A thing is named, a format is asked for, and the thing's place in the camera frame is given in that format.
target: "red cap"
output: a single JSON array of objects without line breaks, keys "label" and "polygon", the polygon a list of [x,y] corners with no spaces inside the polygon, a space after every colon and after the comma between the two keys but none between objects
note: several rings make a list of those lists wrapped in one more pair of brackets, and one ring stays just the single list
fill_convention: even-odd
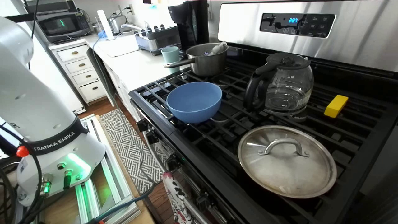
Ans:
[{"label": "red cap", "polygon": [[18,157],[22,158],[22,157],[25,157],[27,155],[29,155],[29,151],[27,150],[27,148],[24,145],[21,145],[20,147],[18,147],[18,150],[17,150],[17,156]]}]

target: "microwave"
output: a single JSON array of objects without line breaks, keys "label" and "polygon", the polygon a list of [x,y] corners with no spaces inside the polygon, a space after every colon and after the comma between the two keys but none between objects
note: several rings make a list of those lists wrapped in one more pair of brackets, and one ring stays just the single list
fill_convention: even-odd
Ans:
[{"label": "microwave", "polygon": [[41,14],[37,15],[37,22],[51,43],[81,37],[91,31],[82,11]]}]

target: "cup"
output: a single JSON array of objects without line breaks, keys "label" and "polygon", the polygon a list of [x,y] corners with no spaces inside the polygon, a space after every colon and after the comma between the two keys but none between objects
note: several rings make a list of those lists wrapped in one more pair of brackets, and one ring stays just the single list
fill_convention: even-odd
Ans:
[{"label": "cup", "polygon": [[[174,63],[179,61],[179,47],[173,46],[173,47],[165,47],[161,50],[164,62],[166,64],[168,63]],[[170,74],[174,72],[179,71],[179,66],[175,68],[168,68],[170,71]]]}]

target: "blue bowl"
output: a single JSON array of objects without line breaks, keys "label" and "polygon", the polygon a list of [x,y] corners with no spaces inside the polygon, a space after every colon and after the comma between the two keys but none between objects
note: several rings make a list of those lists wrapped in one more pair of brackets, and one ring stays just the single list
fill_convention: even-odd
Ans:
[{"label": "blue bowl", "polygon": [[185,123],[200,123],[213,117],[221,105],[222,90],[213,83],[194,82],[175,88],[167,96],[173,115]]}]

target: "coffee maker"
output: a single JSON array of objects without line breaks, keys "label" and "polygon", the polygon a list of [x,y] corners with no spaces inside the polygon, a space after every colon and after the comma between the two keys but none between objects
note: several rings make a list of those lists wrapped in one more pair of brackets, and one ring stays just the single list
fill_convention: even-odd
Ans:
[{"label": "coffee maker", "polygon": [[207,0],[188,0],[168,7],[172,20],[177,24],[182,55],[197,44],[209,42],[207,24]]}]

